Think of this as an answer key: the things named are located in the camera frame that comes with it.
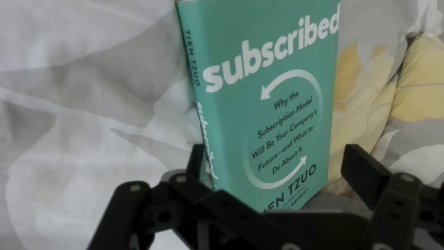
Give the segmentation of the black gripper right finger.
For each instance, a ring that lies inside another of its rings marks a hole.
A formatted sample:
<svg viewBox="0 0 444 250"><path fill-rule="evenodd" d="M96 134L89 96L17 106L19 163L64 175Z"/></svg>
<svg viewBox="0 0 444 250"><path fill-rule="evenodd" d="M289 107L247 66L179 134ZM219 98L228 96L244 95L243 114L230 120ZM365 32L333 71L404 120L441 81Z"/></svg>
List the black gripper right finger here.
<svg viewBox="0 0 444 250"><path fill-rule="evenodd" d="M359 145L344 149L341 175L372 212L362 250L432 250L444 245L443 187L391 174Z"/></svg>

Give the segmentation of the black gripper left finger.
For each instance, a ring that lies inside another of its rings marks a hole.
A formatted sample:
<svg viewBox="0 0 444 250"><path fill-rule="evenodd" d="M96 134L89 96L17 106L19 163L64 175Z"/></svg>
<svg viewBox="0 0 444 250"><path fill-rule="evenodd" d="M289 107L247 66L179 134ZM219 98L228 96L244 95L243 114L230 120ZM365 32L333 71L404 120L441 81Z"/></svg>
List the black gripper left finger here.
<svg viewBox="0 0 444 250"><path fill-rule="evenodd" d="M172 231L190 250L297 250L297 239L233 198L200 181L205 149L196 145L183 170L157 187L119 185L87 250L150 250L155 235Z"/></svg>

